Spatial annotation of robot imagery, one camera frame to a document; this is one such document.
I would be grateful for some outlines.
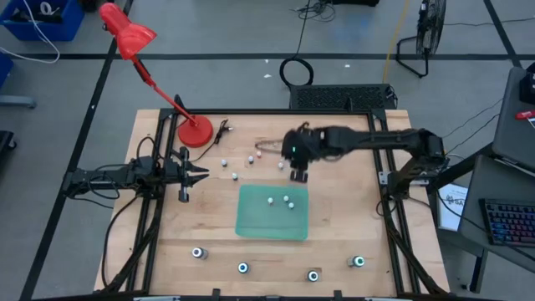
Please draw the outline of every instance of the blue bin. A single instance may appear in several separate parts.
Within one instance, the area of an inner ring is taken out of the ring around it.
[[[12,67],[13,61],[6,54],[0,53],[0,87],[2,87]]]
[[[30,8],[38,8],[43,0],[26,0]],[[52,8],[60,6],[63,8],[62,23],[44,23],[37,22],[39,29],[47,36],[50,41],[72,41],[82,19],[84,19],[84,11],[78,4],[77,0],[47,0]],[[17,10],[27,12],[28,9],[23,0],[12,0],[3,10],[0,15],[0,25],[5,26],[15,37],[23,41],[40,41],[37,30],[33,28],[32,22],[13,22],[10,17],[13,16]]]

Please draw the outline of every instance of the computer keyboard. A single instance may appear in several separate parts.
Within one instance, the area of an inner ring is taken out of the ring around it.
[[[490,244],[535,247],[535,202],[481,199]]]

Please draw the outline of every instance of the black fan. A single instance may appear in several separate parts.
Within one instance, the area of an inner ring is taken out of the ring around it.
[[[429,73],[429,57],[435,54],[441,41],[444,17],[446,15],[446,0],[423,0],[420,5],[420,18],[418,19],[418,34],[414,37],[403,38],[398,42],[395,60],[410,72],[423,78]],[[414,70],[400,61],[400,46],[403,42],[416,39],[416,53],[421,54],[425,60],[425,73]]]

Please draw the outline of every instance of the white cable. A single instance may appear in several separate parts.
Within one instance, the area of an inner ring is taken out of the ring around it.
[[[46,35],[44,35],[44,33],[41,31],[41,29],[39,29],[39,26],[37,25],[37,22],[35,22],[35,19],[33,18],[33,14],[32,14],[32,10],[30,9],[30,6],[28,5],[28,3],[26,2],[26,0],[23,0],[24,1],[24,4],[26,5],[26,8],[28,9],[28,12],[30,14],[30,18],[32,19],[32,22],[33,22],[33,27],[35,28],[35,30],[38,32],[38,36],[39,38],[49,44],[50,46],[52,46],[52,48],[56,51],[56,59],[54,60],[51,60],[51,61],[47,61],[47,60],[42,60],[42,59],[32,59],[32,58],[27,58],[25,56],[22,56],[22,55],[19,55],[19,54],[14,54],[12,53],[11,51],[8,51],[6,50],[5,48],[3,47],[0,47],[0,51],[6,53],[6,54],[11,54],[12,56],[16,57],[16,58],[19,58],[19,59],[26,59],[26,60],[29,60],[29,61],[33,61],[33,62],[39,62],[39,63],[43,63],[43,64],[54,64],[56,63],[58,60],[59,60],[59,50],[56,48],[56,46],[50,42],[50,40],[47,38]]]

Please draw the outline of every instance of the wooden board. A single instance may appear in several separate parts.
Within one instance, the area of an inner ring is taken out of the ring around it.
[[[135,156],[139,141],[154,135],[157,110],[138,111],[126,160]],[[332,296],[335,289],[344,296],[394,296],[390,254],[385,225],[375,213],[380,199],[373,154],[357,150],[336,163],[314,162],[308,170],[309,230],[305,242],[255,240],[234,232],[239,187],[242,184],[296,185],[288,180],[289,166],[277,167],[280,156],[263,153],[254,156],[254,142],[282,139],[284,134],[305,120],[311,127],[347,125],[368,130],[365,117],[349,115],[210,115],[214,131],[228,118],[234,130],[226,133],[219,145],[212,147],[195,164],[210,169],[210,177],[189,190],[190,203],[178,201],[178,186],[168,186],[161,221],[151,294],[208,295],[220,288],[223,295]],[[389,127],[410,127],[406,111],[389,111]],[[177,139],[174,147],[181,146]],[[150,143],[141,148],[149,155]],[[206,147],[190,149],[191,159]],[[410,158],[395,152],[397,167]],[[221,166],[226,159],[228,167]],[[232,173],[239,181],[232,180]],[[411,189],[411,195],[427,201],[423,188]],[[133,194],[124,194],[115,204],[117,212]],[[141,201],[128,208],[115,223],[109,242],[106,264],[110,279],[131,253]],[[406,202],[405,210],[415,255],[427,272],[449,290],[441,252],[429,208]],[[192,257],[194,247],[210,253],[207,260]],[[362,268],[349,268],[346,259],[363,256]],[[247,262],[251,272],[240,274],[239,262]],[[136,287],[145,267],[140,261]],[[306,272],[314,269],[320,280],[310,283]],[[405,290],[410,290],[408,279]],[[97,278],[96,288],[101,288]]]

